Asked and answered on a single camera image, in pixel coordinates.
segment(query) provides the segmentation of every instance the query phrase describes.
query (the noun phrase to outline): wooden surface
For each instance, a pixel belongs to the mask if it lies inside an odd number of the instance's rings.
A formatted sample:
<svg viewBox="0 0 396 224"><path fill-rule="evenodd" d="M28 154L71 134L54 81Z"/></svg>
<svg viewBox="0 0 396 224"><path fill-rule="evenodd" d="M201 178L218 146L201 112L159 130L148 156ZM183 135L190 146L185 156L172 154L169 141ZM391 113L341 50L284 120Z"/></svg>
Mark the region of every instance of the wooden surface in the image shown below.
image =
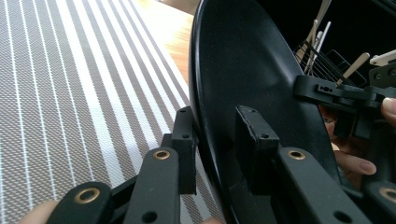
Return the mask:
<svg viewBox="0 0 396 224"><path fill-rule="evenodd" d="M147 27L164 43L184 80L188 82L189 45L193 16L154 0L138 0Z"/></svg>

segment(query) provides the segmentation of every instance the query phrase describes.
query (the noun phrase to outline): gray striped mat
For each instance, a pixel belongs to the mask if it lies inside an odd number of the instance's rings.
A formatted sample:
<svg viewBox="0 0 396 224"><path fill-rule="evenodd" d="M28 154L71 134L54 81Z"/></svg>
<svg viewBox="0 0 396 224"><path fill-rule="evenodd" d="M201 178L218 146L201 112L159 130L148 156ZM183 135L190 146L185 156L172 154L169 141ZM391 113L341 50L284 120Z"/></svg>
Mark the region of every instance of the gray striped mat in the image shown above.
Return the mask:
<svg viewBox="0 0 396 224"><path fill-rule="evenodd" d="M75 185L138 174L189 98L136 2L0 3L0 222L15 223ZM197 162L182 223L220 216Z"/></svg>

